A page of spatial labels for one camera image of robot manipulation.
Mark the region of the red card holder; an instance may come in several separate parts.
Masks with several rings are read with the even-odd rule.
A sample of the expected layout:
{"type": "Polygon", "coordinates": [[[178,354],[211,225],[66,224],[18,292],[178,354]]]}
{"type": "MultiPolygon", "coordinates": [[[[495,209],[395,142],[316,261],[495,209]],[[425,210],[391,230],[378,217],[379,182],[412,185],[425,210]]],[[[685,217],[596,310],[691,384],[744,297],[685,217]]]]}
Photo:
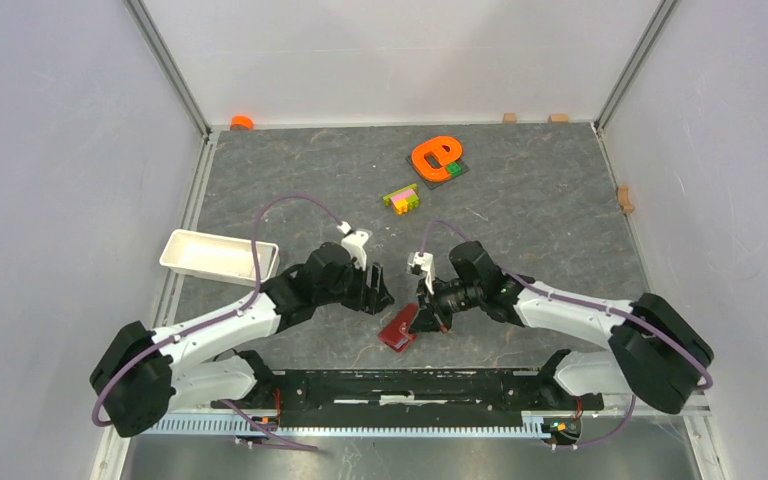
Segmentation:
{"type": "Polygon", "coordinates": [[[402,308],[378,333],[378,339],[391,350],[401,353],[416,339],[410,332],[417,317],[419,305],[409,303],[402,308]]]}

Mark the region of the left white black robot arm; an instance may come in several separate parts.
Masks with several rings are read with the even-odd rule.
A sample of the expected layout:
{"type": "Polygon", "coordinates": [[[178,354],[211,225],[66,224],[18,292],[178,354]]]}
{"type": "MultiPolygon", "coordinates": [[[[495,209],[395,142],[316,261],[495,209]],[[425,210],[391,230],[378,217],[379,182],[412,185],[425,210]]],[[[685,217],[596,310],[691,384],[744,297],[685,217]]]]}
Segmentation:
{"type": "Polygon", "coordinates": [[[381,264],[359,268],[343,246],[325,242],[224,307],[171,327],[121,327],[89,377],[98,396],[92,421],[129,438],[179,408],[238,399],[262,407],[273,397],[273,379],[245,357],[218,355],[306,322],[322,306],[375,315],[393,302],[381,264]]]}

